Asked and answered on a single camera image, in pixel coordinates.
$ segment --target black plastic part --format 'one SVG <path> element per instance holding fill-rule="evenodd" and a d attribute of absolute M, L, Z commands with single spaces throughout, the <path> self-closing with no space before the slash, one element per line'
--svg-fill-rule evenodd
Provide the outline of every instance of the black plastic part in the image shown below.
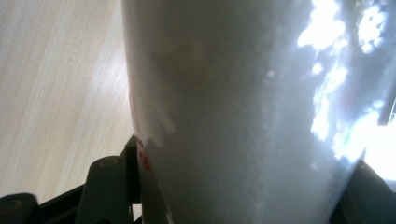
<path fill-rule="evenodd" d="M 126 160 L 128 203 L 142 203 L 140 196 L 139 169 L 137 165 L 136 138 L 134 136 L 132 136 L 132 138 L 128 141 L 120 156 Z"/>
<path fill-rule="evenodd" d="M 69 224 L 76 219 L 79 200 L 84 186 L 75 189 L 49 200 L 40 205 L 41 216 L 47 224 Z"/>
<path fill-rule="evenodd" d="M 0 199 L 0 223 L 24 224 L 43 223 L 37 199 L 28 193 L 8 195 Z"/>
<path fill-rule="evenodd" d="M 330 219 L 334 224 L 396 224 L 396 194 L 360 161 Z"/>
<path fill-rule="evenodd" d="M 125 167 L 121 156 L 105 157 L 91 165 L 77 224 L 130 223 Z"/>

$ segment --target light wood surface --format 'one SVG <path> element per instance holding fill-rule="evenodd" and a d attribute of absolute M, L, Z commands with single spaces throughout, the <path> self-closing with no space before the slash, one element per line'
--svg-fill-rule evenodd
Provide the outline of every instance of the light wood surface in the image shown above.
<path fill-rule="evenodd" d="M 119 0 L 2 0 L 0 197 L 40 203 L 133 134 Z"/>

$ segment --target wooden floor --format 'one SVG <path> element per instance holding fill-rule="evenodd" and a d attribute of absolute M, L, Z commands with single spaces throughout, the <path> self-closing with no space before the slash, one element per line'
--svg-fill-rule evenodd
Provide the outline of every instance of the wooden floor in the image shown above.
<path fill-rule="evenodd" d="M 0 197 L 40 203 L 133 134 L 119 0 L 2 0 Z"/>

